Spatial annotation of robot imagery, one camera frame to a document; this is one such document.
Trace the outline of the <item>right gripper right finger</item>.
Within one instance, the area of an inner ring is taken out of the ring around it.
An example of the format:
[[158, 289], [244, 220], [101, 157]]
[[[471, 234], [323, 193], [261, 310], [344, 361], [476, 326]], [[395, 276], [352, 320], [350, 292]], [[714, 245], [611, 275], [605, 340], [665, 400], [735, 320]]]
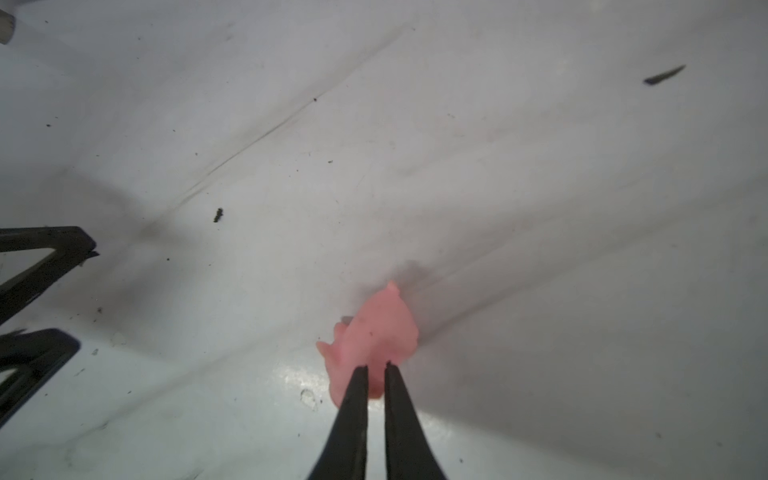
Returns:
[[425, 437], [397, 365], [385, 368], [385, 450], [388, 480], [446, 480]]

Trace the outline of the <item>pink pig toy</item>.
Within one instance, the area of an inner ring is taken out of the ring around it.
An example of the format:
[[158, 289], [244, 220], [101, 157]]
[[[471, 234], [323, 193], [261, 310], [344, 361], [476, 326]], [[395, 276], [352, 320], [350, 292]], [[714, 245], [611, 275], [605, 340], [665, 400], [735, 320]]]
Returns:
[[368, 368], [368, 397], [384, 394], [385, 369], [410, 358], [418, 346], [419, 329], [393, 281], [370, 296], [352, 319], [338, 322], [330, 343], [318, 341], [329, 379], [329, 395], [339, 407], [354, 370]]

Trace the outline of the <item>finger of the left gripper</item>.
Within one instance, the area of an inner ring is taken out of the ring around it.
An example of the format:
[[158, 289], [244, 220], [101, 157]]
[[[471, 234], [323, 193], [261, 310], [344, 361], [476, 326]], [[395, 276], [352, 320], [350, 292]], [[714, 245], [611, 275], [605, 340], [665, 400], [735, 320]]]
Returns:
[[1, 284], [1, 323], [26, 308], [69, 271], [97, 257], [96, 248], [96, 241], [77, 226], [2, 228], [2, 253], [39, 249], [51, 252]]
[[47, 383], [81, 348], [79, 340], [58, 329], [14, 331], [1, 336], [1, 426]]

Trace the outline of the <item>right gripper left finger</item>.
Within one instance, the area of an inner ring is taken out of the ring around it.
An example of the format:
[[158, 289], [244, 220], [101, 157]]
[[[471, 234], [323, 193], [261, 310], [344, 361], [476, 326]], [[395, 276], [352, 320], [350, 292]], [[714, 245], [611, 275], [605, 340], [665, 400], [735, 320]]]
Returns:
[[369, 373], [357, 367], [309, 480], [363, 480], [367, 466]]

